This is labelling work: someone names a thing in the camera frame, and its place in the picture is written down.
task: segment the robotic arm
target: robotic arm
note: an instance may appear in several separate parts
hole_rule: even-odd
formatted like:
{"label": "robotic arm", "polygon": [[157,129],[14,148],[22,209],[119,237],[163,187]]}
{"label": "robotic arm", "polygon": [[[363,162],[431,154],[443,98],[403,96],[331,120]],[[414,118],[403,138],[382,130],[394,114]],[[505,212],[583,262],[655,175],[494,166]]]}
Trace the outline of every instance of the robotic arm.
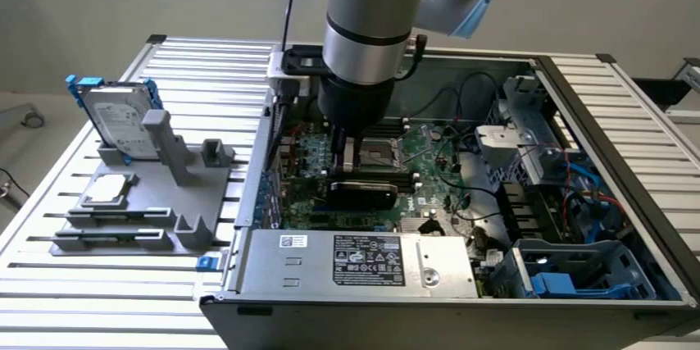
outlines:
{"label": "robotic arm", "polygon": [[319,105],[354,136],[385,117],[414,26],[470,38],[491,0],[330,0]]}

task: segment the workbench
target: workbench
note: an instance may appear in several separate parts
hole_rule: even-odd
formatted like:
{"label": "workbench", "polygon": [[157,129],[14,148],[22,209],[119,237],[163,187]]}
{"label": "workbench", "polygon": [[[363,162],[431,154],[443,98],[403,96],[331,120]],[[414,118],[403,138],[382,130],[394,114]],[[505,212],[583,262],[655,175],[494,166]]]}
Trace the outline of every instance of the workbench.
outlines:
{"label": "workbench", "polygon": [[[210,250],[215,255],[233,239],[269,90],[270,51],[271,43],[175,37],[163,41],[153,37],[121,78],[137,82],[151,77],[157,81],[165,107],[174,115],[175,133],[189,144],[222,139],[235,148],[237,162]],[[589,80],[582,86],[593,95],[602,91],[593,80],[618,83],[602,74],[613,73],[613,69],[599,66],[595,56],[550,55],[563,71],[571,69],[579,73],[577,78]],[[595,105],[595,96],[590,100]],[[621,111],[610,107],[610,98],[599,100],[607,101],[599,113]],[[647,111],[623,107],[627,112]],[[650,120],[635,127],[642,133],[655,123]],[[619,136],[637,137],[642,135],[634,131]],[[197,272],[197,257],[50,254],[49,238],[65,226],[63,215],[77,205],[101,163],[98,145],[99,136],[87,123],[0,236],[0,348],[226,348],[194,301],[218,287],[222,273]],[[700,249],[695,244],[698,233],[683,235],[691,248]],[[687,338],[674,343],[645,342],[633,348],[698,348],[691,341],[700,341],[700,336]]]}

